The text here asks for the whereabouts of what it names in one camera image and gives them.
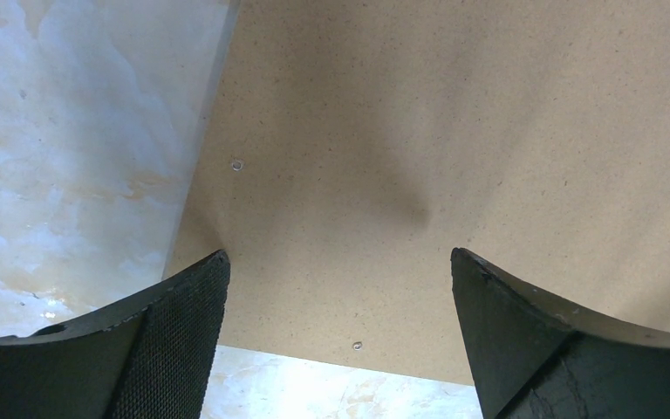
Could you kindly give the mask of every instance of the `marble surface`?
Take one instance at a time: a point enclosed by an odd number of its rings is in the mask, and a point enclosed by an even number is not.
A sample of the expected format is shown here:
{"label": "marble surface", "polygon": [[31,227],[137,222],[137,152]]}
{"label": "marble surface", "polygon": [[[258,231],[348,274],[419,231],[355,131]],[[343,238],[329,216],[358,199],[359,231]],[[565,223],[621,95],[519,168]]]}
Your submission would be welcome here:
{"label": "marble surface", "polygon": [[0,0],[0,335],[161,280],[236,10]]}
{"label": "marble surface", "polygon": [[482,413],[472,386],[219,346],[202,418],[251,417],[478,419]]}

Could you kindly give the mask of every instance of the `brown surface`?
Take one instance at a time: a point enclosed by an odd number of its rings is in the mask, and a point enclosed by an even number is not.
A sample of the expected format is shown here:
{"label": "brown surface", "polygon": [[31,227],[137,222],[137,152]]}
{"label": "brown surface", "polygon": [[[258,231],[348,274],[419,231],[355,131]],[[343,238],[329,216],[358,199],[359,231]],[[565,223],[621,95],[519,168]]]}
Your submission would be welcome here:
{"label": "brown surface", "polygon": [[171,271],[221,244],[224,345],[470,382],[461,245],[670,330],[670,2],[243,2]]}

